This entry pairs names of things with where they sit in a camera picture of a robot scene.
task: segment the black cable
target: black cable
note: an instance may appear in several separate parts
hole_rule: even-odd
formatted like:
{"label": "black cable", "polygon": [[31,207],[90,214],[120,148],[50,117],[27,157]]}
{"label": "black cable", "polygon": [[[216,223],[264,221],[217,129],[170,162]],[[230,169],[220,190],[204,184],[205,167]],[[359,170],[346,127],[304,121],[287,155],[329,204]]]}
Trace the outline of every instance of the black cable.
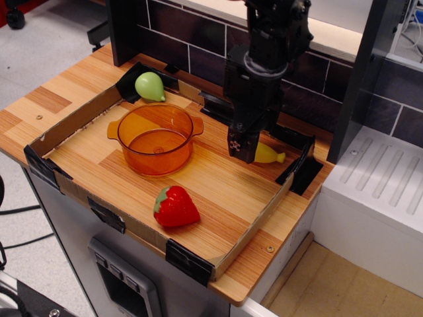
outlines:
{"label": "black cable", "polygon": [[3,245],[1,244],[1,242],[0,242],[0,254],[1,254],[0,271],[3,271],[7,263],[7,258],[6,258],[5,249]]}
{"label": "black cable", "polygon": [[5,183],[3,183],[3,179],[0,175],[0,206],[3,203],[3,198],[5,197]]}
{"label": "black cable", "polygon": [[30,210],[40,209],[40,208],[41,208],[40,205],[33,205],[33,206],[22,207],[17,209],[4,210],[4,211],[0,211],[0,216],[12,215],[14,213],[23,213],[24,211],[30,211]]}
{"label": "black cable", "polygon": [[[405,35],[405,34],[401,34],[401,36],[402,36],[403,38],[405,38],[406,40],[410,41],[411,43],[414,43],[414,41],[413,41],[411,38],[409,38],[407,35]],[[416,45],[416,49],[418,50],[418,52],[420,53],[420,56],[422,57],[422,59],[419,61],[419,63],[421,64],[421,63],[423,63],[423,52],[422,52],[422,50],[418,47],[418,45]]]}
{"label": "black cable", "polygon": [[43,240],[43,239],[47,239],[47,238],[49,238],[53,235],[54,235],[54,233],[50,233],[50,234],[47,234],[45,236],[41,236],[40,238],[31,240],[31,241],[23,242],[23,243],[20,243],[20,244],[15,244],[13,246],[5,246],[3,249],[7,250],[7,249],[17,248],[19,246],[26,246],[27,244],[31,244],[31,243],[34,243],[34,242],[37,242],[37,241],[40,241],[40,240]]}
{"label": "black cable", "polygon": [[19,298],[18,295],[14,294],[10,289],[7,289],[6,287],[0,286],[0,293],[3,293],[4,295],[10,297],[13,299],[14,302],[18,304],[18,310],[22,314],[22,317],[29,317],[30,314],[26,311],[26,307],[22,299]]}

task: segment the orange plastic pot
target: orange plastic pot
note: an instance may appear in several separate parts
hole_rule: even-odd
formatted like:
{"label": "orange plastic pot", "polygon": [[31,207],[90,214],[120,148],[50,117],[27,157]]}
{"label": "orange plastic pot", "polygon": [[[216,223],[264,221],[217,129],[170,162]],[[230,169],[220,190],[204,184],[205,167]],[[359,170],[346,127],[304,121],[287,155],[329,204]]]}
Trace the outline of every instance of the orange plastic pot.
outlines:
{"label": "orange plastic pot", "polygon": [[153,103],[110,122],[109,139],[118,140],[128,165],[142,175],[176,172],[189,160],[192,137],[203,133],[203,120],[182,108]]}

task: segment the gray floor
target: gray floor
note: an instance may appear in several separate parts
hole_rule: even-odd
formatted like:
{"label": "gray floor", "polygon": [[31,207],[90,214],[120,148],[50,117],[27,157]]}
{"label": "gray floor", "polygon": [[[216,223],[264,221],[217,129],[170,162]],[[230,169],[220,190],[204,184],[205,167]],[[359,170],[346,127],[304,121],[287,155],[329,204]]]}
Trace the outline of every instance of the gray floor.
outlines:
{"label": "gray floor", "polygon": [[[49,0],[25,14],[22,30],[0,28],[0,110],[87,57],[87,31],[106,20],[88,0]],[[20,166],[0,153],[5,200],[0,211],[38,202]],[[51,233],[41,210],[0,216],[4,246]],[[6,251],[5,272],[78,316],[94,316],[54,237]]]}
{"label": "gray floor", "polygon": [[416,23],[410,23],[403,30],[395,48],[395,55],[417,63],[423,62],[423,30]]}

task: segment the dark tile wall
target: dark tile wall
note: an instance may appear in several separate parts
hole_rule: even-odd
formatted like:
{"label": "dark tile wall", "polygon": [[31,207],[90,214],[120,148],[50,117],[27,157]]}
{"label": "dark tile wall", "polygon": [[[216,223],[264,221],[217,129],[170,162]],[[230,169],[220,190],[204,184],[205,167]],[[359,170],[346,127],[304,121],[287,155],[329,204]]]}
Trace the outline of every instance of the dark tile wall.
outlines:
{"label": "dark tile wall", "polygon": [[[140,0],[136,13],[141,53],[220,86],[227,53],[249,43],[245,28],[170,1]],[[348,62],[303,54],[298,70],[281,83],[282,111],[333,132],[351,71]]]}
{"label": "dark tile wall", "polygon": [[385,60],[366,125],[423,147],[423,72]]}

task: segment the pot handle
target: pot handle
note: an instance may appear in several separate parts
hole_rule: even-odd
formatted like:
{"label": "pot handle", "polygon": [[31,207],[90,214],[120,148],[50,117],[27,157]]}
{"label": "pot handle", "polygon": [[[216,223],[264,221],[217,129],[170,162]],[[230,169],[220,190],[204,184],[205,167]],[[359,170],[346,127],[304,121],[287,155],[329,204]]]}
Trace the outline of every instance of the pot handle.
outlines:
{"label": "pot handle", "polygon": [[118,128],[120,120],[112,121],[108,124],[107,127],[107,137],[109,139],[117,140],[118,139]]}
{"label": "pot handle", "polygon": [[204,131],[203,119],[199,117],[191,117],[194,129],[192,135],[199,135]]}

